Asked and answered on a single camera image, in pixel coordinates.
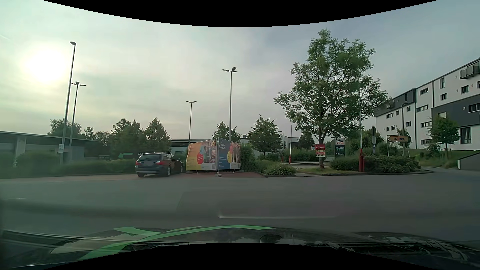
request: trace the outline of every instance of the car hood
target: car hood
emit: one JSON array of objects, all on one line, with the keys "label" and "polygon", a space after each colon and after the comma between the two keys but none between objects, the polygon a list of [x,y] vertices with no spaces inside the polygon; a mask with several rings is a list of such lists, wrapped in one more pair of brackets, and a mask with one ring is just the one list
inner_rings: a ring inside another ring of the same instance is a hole
[{"label": "car hood", "polygon": [[21,246],[30,249],[6,258],[8,268],[61,264],[142,249],[207,243],[307,245],[419,265],[425,264],[425,258],[428,257],[435,264],[439,263],[438,260],[443,260],[469,268],[480,266],[480,251],[475,243],[450,243],[428,237],[384,232],[343,233],[247,225],[196,226],[173,230],[123,227],[83,237],[3,231],[2,239],[6,248],[16,246],[18,249]]}]

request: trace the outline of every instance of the road marking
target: road marking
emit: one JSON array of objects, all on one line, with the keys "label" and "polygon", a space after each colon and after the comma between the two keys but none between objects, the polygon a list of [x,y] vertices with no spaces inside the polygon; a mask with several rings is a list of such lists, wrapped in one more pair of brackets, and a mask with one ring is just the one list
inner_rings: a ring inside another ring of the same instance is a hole
[{"label": "road marking", "polygon": [[332,219],[336,217],[225,217],[218,216],[221,219],[242,219],[242,220],[306,220],[306,219]]}]

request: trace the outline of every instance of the car rear window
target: car rear window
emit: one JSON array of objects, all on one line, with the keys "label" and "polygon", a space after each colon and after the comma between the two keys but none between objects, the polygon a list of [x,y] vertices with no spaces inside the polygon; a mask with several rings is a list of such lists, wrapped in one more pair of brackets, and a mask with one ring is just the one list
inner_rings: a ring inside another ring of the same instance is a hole
[{"label": "car rear window", "polygon": [[162,155],[160,154],[144,154],[142,155],[139,160],[161,160]]}]

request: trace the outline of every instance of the lawn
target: lawn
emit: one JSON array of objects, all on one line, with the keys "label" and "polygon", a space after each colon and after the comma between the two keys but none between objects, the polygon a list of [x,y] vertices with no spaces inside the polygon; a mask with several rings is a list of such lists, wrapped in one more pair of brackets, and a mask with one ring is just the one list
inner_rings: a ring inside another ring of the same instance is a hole
[{"label": "lawn", "polygon": [[297,172],[313,173],[313,174],[338,174],[338,173],[357,173],[357,174],[363,174],[362,172],[355,172],[355,171],[335,171],[335,170],[332,169],[332,168],[325,168],[325,169],[320,169],[320,168],[299,169]]}]

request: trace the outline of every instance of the dm sign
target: dm sign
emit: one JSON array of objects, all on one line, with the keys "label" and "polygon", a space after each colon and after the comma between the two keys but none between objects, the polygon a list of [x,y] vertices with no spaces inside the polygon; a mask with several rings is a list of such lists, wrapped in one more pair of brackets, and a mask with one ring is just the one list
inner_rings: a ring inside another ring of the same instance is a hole
[{"label": "dm sign", "polygon": [[335,139],[335,158],[342,158],[345,156],[345,138]]}]

